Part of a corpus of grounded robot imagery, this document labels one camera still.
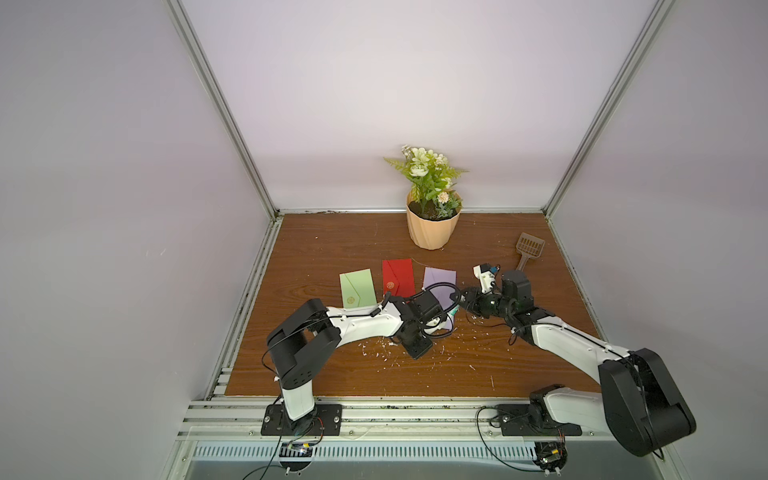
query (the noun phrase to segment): peach plant pot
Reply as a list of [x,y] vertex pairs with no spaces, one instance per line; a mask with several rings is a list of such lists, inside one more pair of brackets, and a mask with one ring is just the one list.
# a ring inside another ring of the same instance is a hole
[[424,220],[414,214],[408,207],[412,201],[413,198],[409,192],[406,198],[406,216],[408,218],[408,232],[411,234],[411,240],[413,240],[416,246],[427,250],[442,248],[450,240],[451,233],[453,233],[453,229],[456,228],[458,223],[458,216],[462,213],[462,208],[459,207],[456,215],[447,220]]

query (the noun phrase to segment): wood grain surface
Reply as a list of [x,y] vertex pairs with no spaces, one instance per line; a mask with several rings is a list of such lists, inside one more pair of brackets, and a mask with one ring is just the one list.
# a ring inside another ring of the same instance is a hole
[[[457,284],[479,285],[472,267],[501,264],[513,270],[520,260],[521,232],[546,240],[541,258],[525,272],[536,304],[597,336],[571,274],[541,214],[462,214],[451,240],[440,250],[423,250],[408,235],[405,214],[286,215],[243,337],[229,396],[277,396],[274,375],[261,366],[266,335],[310,298],[342,306],[339,274],[370,268],[381,297],[382,260],[413,258],[416,288],[424,267],[456,270]],[[477,319],[494,325],[500,319]],[[337,349],[314,379],[316,396],[504,396],[528,397],[560,383],[599,392],[585,373],[556,355],[518,339],[509,329],[472,325],[459,310],[456,331],[422,358],[413,360],[388,339],[371,338]]]

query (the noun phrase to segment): litter scoop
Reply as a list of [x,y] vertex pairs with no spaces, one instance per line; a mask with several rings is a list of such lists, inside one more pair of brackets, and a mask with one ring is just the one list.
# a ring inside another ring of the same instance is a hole
[[541,251],[544,249],[544,241],[541,238],[528,235],[527,233],[521,233],[518,238],[517,250],[522,255],[520,257],[520,263],[518,263],[518,270],[523,270],[525,262],[529,258],[539,258]]

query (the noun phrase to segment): vent grille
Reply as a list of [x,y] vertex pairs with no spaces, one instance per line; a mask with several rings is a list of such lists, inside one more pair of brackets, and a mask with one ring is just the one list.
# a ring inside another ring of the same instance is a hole
[[[535,444],[520,440],[493,442],[490,449],[505,462],[524,462],[535,457]],[[275,450],[273,442],[198,442],[196,460],[269,460]],[[297,452],[280,449],[281,458],[300,456]],[[334,442],[326,441],[313,448],[311,459],[316,462],[497,462],[483,444],[477,442]]]

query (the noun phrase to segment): cable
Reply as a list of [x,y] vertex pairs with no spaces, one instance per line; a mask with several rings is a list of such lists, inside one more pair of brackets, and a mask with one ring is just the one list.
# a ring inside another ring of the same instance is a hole
[[313,447],[318,446],[323,441],[323,437],[326,436],[326,426],[323,424],[323,419],[320,417],[317,417],[317,419],[320,420],[320,440],[313,444]]
[[[654,431],[654,424],[650,421],[650,410],[648,409],[648,398],[645,396],[645,384],[643,383],[643,379],[640,379],[640,393],[643,396],[643,406],[645,407],[645,415],[648,418],[648,426],[650,426],[651,439],[654,444],[659,445],[659,439],[656,437],[656,432]],[[656,453],[656,450],[654,450],[653,454],[662,462],[666,461],[664,460],[664,450],[662,450],[661,447],[659,447],[659,453]]]
[[267,353],[269,353],[271,349],[273,349],[273,348],[275,348],[276,346],[278,346],[278,345],[279,345],[281,342],[284,342],[285,340],[288,340],[288,339],[289,339],[291,336],[294,336],[294,335],[296,335],[297,333],[301,333],[301,332],[303,332],[305,329],[308,329],[308,328],[310,328],[310,327],[311,327],[311,326],[313,326],[313,325],[316,325],[316,324],[318,324],[318,323],[320,323],[320,322],[324,322],[324,321],[326,321],[326,320],[329,320],[329,319],[332,319],[332,318],[342,318],[343,316],[345,316],[345,317],[347,317],[347,318],[358,318],[358,317],[370,316],[370,313],[362,313],[362,314],[359,314],[359,315],[332,315],[332,316],[327,316],[327,315],[326,315],[326,316],[324,316],[324,317],[323,317],[323,318],[321,318],[321,319],[315,320],[314,322],[311,322],[310,324],[308,324],[308,325],[304,326],[302,329],[298,329],[298,330],[297,330],[297,331],[295,331],[295,332],[291,332],[291,333],[289,333],[288,335],[284,336],[282,339],[280,339],[280,340],[278,340],[277,342],[275,342],[273,345],[271,345],[271,346],[268,346],[268,347],[267,347],[267,349],[266,349],[266,352],[264,352],[264,354],[262,354],[262,356],[261,356],[261,366],[263,366],[265,369],[267,369],[267,370],[269,370],[270,372],[272,372],[273,374],[275,374],[275,376],[278,376],[278,375],[277,375],[277,372],[275,372],[274,370],[272,370],[272,369],[271,369],[269,366],[267,366],[267,364],[264,362],[264,359],[266,358],[266,355],[267,355]]
[[301,435],[299,435],[297,438],[295,438],[295,439],[291,440],[291,441],[288,443],[288,445],[292,445],[294,442],[298,442],[299,440],[301,440],[301,439],[303,439],[304,437],[306,437],[306,434],[307,434],[307,433],[309,433],[309,432],[310,432],[310,430],[312,430],[312,427],[314,427],[314,426],[315,426],[315,420],[313,419],[313,420],[312,420],[312,423],[310,423],[310,426],[306,427],[306,430],[304,430],[304,433],[302,433]]
[[472,325],[474,325],[474,326],[481,326],[481,327],[484,327],[484,328],[487,328],[487,329],[489,329],[489,328],[492,328],[492,327],[494,327],[494,326],[507,326],[507,324],[506,324],[506,323],[503,323],[503,322],[502,322],[502,323],[496,323],[496,324],[494,324],[494,325],[483,325],[483,324],[481,324],[481,323],[475,323],[475,322],[472,322],[472,321],[469,319],[469,316],[467,315],[467,311],[466,311],[466,310],[464,310],[464,319],[467,321],[467,323],[471,323],[471,324],[472,324]]
[[600,343],[598,343],[598,342],[595,342],[593,339],[589,338],[588,336],[586,336],[586,335],[582,335],[581,333],[579,333],[579,332],[578,332],[578,331],[576,331],[576,330],[573,330],[573,329],[569,329],[569,328],[568,328],[568,326],[569,326],[568,324],[565,324],[565,325],[559,325],[559,324],[557,324],[557,323],[536,322],[536,323],[532,323],[532,324],[530,324],[530,325],[523,325],[523,326],[521,326],[520,328],[518,328],[518,329],[516,329],[516,330],[515,330],[515,333],[514,333],[514,334],[515,334],[515,335],[517,335],[517,334],[518,334],[518,333],[519,333],[521,330],[523,330],[523,329],[527,329],[527,328],[530,328],[530,327],[532,327],[532,326],[537,326],[537,325],[551,325],[551,326],[556,326],[556,327],[558,327],[559,329],[567,330],[568,332],[570,332],[570,333],[573,333],[574,335],[578,335],[578,336],[580,336],[581,338],[583,338],[583,339],[587,340],[588,342],[590,342],[590,343],[593,343],[593,344],[594,344],[594,345],[596,345],[596,346],[599,346],[601,349],[603,349],[603,350],[605,350],[605,351],[607,351],[607,352],[613,353],[615,356],[619,357],[620,359],[625,359],[625,358],[627,358],[627,357],[625,357],[625,356],[622,356],[622,355],[620,355],[620,354],[618,354],[618,353],[614,352],[614,351],[613,351],[613,350],[611,350],[611,349],[607,349],[607,348],[605,348],[605,345],[601,345]]
[[[283,396],[283,394],[282,394],[282,393],[281,393],[280,395],[278,395],[278,396],[277,396],[277,398],[275,399],[275,401],[274,401],[274,402],[272,402],[272,405],[275,405],[275,404],[277,403],[277,401],[278,401],[278,400],[280,400],[280,397],[282,397],[282,396]],[[277,445],[275,445],[275,451],[274,451],[274,452],[272,452],[272,456],[270,457],[270,460],[268,461],[268,463],[267,463],[266,465],[260,466],[259,468],[256,468],[256,469],[254,469],[254,470],[252,470],[252,471],[248,472],[248,473],[247,473],[247,474],[246,474],[246,475],[243,477],[243,480],[245,480],[246,478],[248,478],[248,477],[249,477],[249,476],[250,476],[252,473],[258,472],[258,471],[259,471],[259,470],[261,470],[262,468],[264,469],[264,473],[262,473],[262,474],[261,474],[261,476],[259,477],[259,480],[263,480],[263,478],[264,478],[264,475],[266,475],[266,471],[270,469],[270,466],[274,466],[274,467],[277,467],[278,465],[272,465],[272,461],[275,459],[275,455],[277,455],[277,450],[278,450],[278,449],[280,449],[280,443],[281,443],[282,441],[283,441],[283,434],[281,433],[281,434],[280,434],[280,436],[277,438]]]
[[[509,468],[512,468],[512,469],[514,469],[514,470],[519,470],[520,472],[529,472],[529,473],[541,473],[541,471],[540,471],[540,470],[526,470],[525,468],[519,468],[519,467],[515,467],[515,466],[513,466],[513,465],[509,465],[509,464],[508,464],[507,462],[505,462],[504,460],[501,460],[501,459],[500,459],[500,458],[499,458],[499,457],[498,457],[498,456],[497,456],[497,455],[496,455],[496,454],[493,452],[493,450],[491,450],[491,448],[488,446],[488,444],[487,444],[487,443],[485,443],[485,439],[484,439],[484,438],[482,438],[482,433],[480,432],[480,412],[482,412],[483,410],[488,410],[488,409],[494,409],[494,408],[493,408],[493,407],[480,407],[480,408],[478,409],[477,413],[475,413],[475,425],[476,425],[476,426],[477,426],[477,428],[478,428],[478,435],[480,435],[480,440],[482,440],[482,444],[485,446],[485,449],[486,449],[486,450],[488,450],[488,453],[490,453],[490,454],[493,456],[493,458],[495,458],[495,459],[499,460],[499,461],[500,461],[502,464],[504,464],[504,465],[507,465]],[[519,418],[522,418],[522,417],[524,417],[524,416],[527,416],[527,414],[526,414],[526,415],[520,415],[520,416],[518,416],[518,417],[515,417],[514,419],[519,419]]]
[[[433,283],[432,285],[429,285],[429,286],[425,287],[424,290],[422,290],[421,292],[418,292],[416,295],[410,297],[409,300],[412,300],[412,299],[416,298],[417,296],[423,295],[425,292],[428,292],[428,291],[430,291],[430,290],[432,290],[432,289],[434,289],[434,288],[436,288],[438,286],[450,286],[451,288],[453,288],[453,290],[456,291],[456,293],[458,293],[458,297],[457,298],[461,298],[461,296],[462,296],[461,289],[459,289],[454,283],[437,282],[437,283]],[[442,316],[442,315],[444,315],[446,313],[450,313],[457,306],[458,306],[458,300],[454,300],[453,303],[451,304],[451,306],[449,306],[447,308],[444,308],[442,310],[442,312],[440,312],[439,315]],[[431,338],[431,339],[444,339],[447,336],[451,336],[451,334],[453,333],[453,330],[455,330],[455,328],[456,328],[456,322],[452,321],[451,322],[451,329],[448,332],[440,333],[439,335],[433,335],[431,333],[427,333],[426,330],[430,329],[431,327],[428,327],[426,325],[421,325],[421,328],[422,328],[422,333],[424,334],[424,336],[426,336],[428,338]]]
[[248,478],[249,475],[252,475],[252,474],[258,472],[262,468],[264,468],[265,469],[264,471],[266,472],[266,469],[268,469],[269,467],[280,467],[280,468],[282,468],[280,465],[261,465],[259,468],[256,468],[255,470],[251,470],[250,472],[248,472],[248,475],[244,476],[243,480]]

